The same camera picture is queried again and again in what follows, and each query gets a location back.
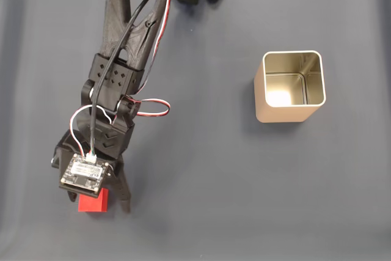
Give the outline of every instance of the red and white wire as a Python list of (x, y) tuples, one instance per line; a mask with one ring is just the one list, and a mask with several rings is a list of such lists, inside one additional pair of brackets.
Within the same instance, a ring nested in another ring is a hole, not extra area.
[(149, 74), (151, 72), (153, 63), (154, 63), (154, 61), (156, 59), (156, 54), (158, 53), (160, 41), (161, 41), (161, 39), (163, 37), (164, 31), (166, 30), (167, 20), (169, 18), (169, 13), (170, 13), (170, 4), (171, 4), (171, 0), (167, 0), (167, 2), (166, 2), (166, 9), (164, 11), (164, 16), (163, 16), (163, 20), (162, 20), (162, 25), (161, 25), (161, 28), (160, 28), (160, 31), (159, 31), (159, 34), (158, 34), (158, 38), (156, 39), (156, 43), (155, 43), (154, 49), (153, 49), (153, 55), (152, 55), (151, 64), (149, 66), (149, 69), (148, 69), (147, 75), (145, 77), (145, 80), (142, 83), (142, 85), (139, 88), (139, 90), (136, 92), (136, 94), (138, 94), (145, 87), (145, 85), (146, 85), (146, 83), (148, 81)]
[(162, 20), (162, 25), (161, 25), (161, 28), (160, 28), (160, 31), (159, 31), (159, 34), (158, 34), (158, 38), (156, 39), (155, 47), (153, 49), (153, 55), (152, 55), (151, 64), (149, 66), (147, 76), (145, 77), (144, 82), (142, 83), (141, 87), (137, 91), (137, 94), (145, 87), (145, 85), (146, 85), (146, 83), (148, 81), (149, 74), (151, 72), (153, 63), (154, 63), (154, 61), (156, 59), (156, 54), (158, 53), (160, 41), (161, 41), (161, 39), (163, 37), (164, 30), (166, 30), (167, 20), (169, 18), (169, 12), (170, 12), (170, 3), (171, 3), (171, 0), (167, 0), (166, 1), (166, 8), (164, 10), (164, 16), (163, 16), (163, 20)]
[[(74, 132), (73, 132), (73, 127), (72, 127), (72, 125), (73, 125), (73, 120), (75, 119), (75, 117), (76, 117), (81, 111), (83, 111), (83, 110), (85, 110), (85, 109), (87, 109), (87, 108), (90, 108), (90, 107), (92, 107), (92, 105), (85, 105), (85, 106), (79, 108), (79, 109), (76, 110), (76, 112), (72, 115), (72, 117), (71, 117), (71, 119), (70, 119), (70, 121), (69, 121), (69, 130), (71, 131), (71, 135), (72, 135), (73, 139), (74, 139), (74, 140), (76, 141), (76, 143), (79, 145), (80, 154), (81, 154), (83, 157), (84, 157), (83, 147), (81, 146), (79, 140), (76, 138), (76, 136), (75, 136), (75, 134), (74, 134)], [(110, 124), (111, 124), (111, 123), (112, 123), (111, 118), (107, 115), (107, 113), (106, 113), (106, 111), (104, 110), (104, 108), (101, 107), (101, 106), (99, 106), (99, 105), (97, 105), (97, 108), (99, 108), (100, 110), (103, 111), (104, 116), (106, 116), (106, 117), (108, 118), (108, 120), (110, 121)]]
[(150, 99), (143, 99), (143, 100), (135, 100), (129, 96), (125, 96), (127, 99), (135, 102), (135, 103), (142, 103), (142, 102), (154, 102), (154, 103), (159, 103), (159, 104), (163, 104), (165, 106), (167, 106), (167, 110), (166, 111), (163, 111), (163, 112), (142, 112), (142, 111), (139, 111), (137, 113), (138, 116), (146, 116), (146, 117), (162, 117), (162, 116), (166, 116), (168, 115), (168, 113), (170, 112), (171, 110), (171, 105), (170, 103), (168, 103), (167, 101), (163, 100), (163, 99), (157, 99), (157, 98), (150, 98)]

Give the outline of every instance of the metal tin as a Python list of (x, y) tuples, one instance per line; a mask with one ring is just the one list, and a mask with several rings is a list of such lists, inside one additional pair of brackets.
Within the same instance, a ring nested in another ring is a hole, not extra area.
[(323, 63), (316, 51), (274, 51), (254, 79), (257, 119), (303, 122), (326, 101)]

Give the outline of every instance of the circuit board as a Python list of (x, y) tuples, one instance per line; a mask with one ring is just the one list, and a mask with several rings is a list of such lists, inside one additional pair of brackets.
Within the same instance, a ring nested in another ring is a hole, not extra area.
[(97, 159), (96, 163), (92, 163), (75, 154), (60, 179), (60, 187), (97, 197), (109, 167), (109, 163), (102, 160)]

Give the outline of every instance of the gray table surface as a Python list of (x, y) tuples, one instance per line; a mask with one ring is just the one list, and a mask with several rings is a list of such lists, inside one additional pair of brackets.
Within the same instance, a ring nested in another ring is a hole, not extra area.
[[(50, 167), (105, 0), (0, 0), (0, 259), (390, 260), (391, 0), (174, 1), (136, 119), (132, 214), (78, 213)], [(317, 50), (326, 104), (255, 118), (268, 51)]]

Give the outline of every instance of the robotic arm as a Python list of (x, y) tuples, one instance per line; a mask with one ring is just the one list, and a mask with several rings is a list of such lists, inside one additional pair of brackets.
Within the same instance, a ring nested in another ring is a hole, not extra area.
[[(78, 194), (98, 197), (102, 187), (110, 186), (122, 208), (130, 211), (131, 194), (122, 153), (130, 143), (133, 119), (137, 115), (164, 116), (169, 112), (169, 109), (158, 114), (139, 112), (142, 101), (131, 97), (148, 80), (171, 0), (155, 0), (152, 11), (135, 26), (135, 19), (148, 1), (143, 0), (133, 14), (130, 0), (106, 1), (103, 43), (82, 88), (81, 108), (72, 116), (70, 129), (57, 144), (52, 159), (52, 167), (59, 169), (59, 186), (67, 190), (72, 202)], [(180, 1), (198, 3), (198, 0)], [(119, 57), (121, 50), (126, 51), (127, 60)], [(152, 63), (142, 82), (151, 50)], [(152, 101), (170, 108), (165, 101)], [(73, 130), (74, 119), (79, 131)]]

